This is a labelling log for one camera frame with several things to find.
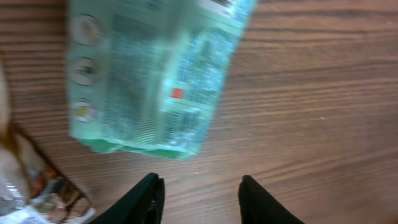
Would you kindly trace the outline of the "brown snack packet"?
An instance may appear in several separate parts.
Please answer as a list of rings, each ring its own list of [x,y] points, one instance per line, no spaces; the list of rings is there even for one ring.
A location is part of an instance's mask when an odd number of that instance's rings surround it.
[[[2,72],[1,224],[80,224],[94,214],[83,192],[14,127]]]

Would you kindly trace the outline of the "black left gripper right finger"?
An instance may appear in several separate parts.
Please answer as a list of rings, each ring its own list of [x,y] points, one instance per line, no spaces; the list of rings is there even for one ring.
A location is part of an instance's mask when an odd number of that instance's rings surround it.
[[[250,175],[242,177],[238,199],[242,224],[304,224]]]

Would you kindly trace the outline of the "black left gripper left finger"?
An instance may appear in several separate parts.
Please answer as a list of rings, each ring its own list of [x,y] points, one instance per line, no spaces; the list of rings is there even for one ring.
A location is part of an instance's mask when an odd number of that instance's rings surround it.
[[[164,204],[164,179],[149,173],[91,224],[160,224]]]

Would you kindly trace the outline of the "teal snack bar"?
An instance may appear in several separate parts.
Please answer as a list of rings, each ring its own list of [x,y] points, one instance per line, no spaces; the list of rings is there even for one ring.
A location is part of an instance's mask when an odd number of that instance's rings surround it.
[[[70,136],[99,153],[198,153],[255,0],[71,0]]]

